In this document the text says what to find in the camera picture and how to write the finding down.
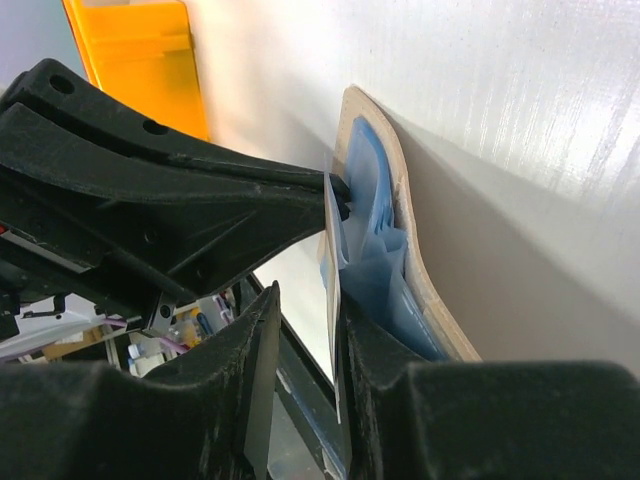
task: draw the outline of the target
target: white wall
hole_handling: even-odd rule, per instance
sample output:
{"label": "white wall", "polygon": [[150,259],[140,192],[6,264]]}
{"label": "white wall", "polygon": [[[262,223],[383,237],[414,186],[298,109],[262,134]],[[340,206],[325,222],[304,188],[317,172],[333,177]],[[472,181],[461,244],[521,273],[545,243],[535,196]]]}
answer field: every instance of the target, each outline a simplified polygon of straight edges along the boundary
{"label": "white wall", "polygon": [[323,168],[359,85],[397,126],[427,268],[479,353],[640,372],[637,1],[186,3],[218,142]]}
{"label": "white wall", "polygon": [[85,76],[61,0],[0,0],[0,86],[43,58]]}

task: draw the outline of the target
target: gray surface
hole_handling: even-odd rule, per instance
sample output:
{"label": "gray surface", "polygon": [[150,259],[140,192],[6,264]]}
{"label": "gray surface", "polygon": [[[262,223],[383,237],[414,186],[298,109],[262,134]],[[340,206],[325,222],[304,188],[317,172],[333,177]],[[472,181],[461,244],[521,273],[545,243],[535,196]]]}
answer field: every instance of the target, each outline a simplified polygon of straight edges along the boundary
{"label": "gray surface", "polygon": [[278,394],[273,396],[269,473],[273,480],[324,480]]}
{"label": "gray surface", "polygon": [[86,77],[60,0],[0,0],[0,86],[43,58]]}

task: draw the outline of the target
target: screw hole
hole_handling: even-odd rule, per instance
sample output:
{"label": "screw hole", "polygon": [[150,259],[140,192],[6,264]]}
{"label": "screw hole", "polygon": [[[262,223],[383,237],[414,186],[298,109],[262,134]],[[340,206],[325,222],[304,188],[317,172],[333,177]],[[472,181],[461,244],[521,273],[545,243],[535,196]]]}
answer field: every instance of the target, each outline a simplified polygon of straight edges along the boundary
{"label": "screw hole", "polygon": [[64,77],[61,77],[60,75],[53,75],[49,79],[49,83],[51,84],[54,90],[60,93],[64,93],[65,95],[70,95],[75,90],[73,83],[71,83],[69,80],[67,80]]}
{"label": "screw hole", "polygon": [[144,241],[147,242],[149,245],[153,245],[154,243],[156,243],[158,241],[158,232],[156,232],[153,229],[147,229],[144,232]]}
{"label": "screw hole", "polygon": [[162,318],[169,318],[169,316],[171,315],[171,309],[168,305],[162,305],[160,307],[160,315],[162,316]]}
{"label": "screw hole", "polygon": [[160,125],[153,120],[145,120],[142,122],[142,128],[145,129],[151,135],[166,135],[169,131],[169,127],[165,127],[164,125]]}

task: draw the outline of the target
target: transparent plastic bag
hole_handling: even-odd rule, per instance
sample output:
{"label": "transparent plastic bag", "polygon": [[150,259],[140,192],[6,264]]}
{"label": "transparent plastic bag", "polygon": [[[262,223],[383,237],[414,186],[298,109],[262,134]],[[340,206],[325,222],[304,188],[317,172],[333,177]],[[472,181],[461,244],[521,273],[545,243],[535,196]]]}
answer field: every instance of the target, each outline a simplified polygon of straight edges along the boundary
{"label": "transparent plastic bag", "polygon": [[[340,286],[369,318],[411,350],[427,360],[445,359],[404,280],[407,235],[394,226],[387,155],[361,117],[353,123],[345,181],[351,189],[351,214],[342,224],[333,225]],[[328,197],[337,209],[330,189]],[[321,271],[326,285],[326,258]]]}

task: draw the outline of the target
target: yellow object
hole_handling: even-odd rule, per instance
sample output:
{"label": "yellow object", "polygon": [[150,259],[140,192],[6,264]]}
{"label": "yellow object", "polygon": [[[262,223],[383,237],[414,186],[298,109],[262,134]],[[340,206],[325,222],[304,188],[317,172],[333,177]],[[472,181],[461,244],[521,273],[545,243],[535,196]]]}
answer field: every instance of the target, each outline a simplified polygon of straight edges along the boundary
{"label": "yellow object", "polygon": [[62,2],[93,85],[158,123],[209,140],[182,3]]}

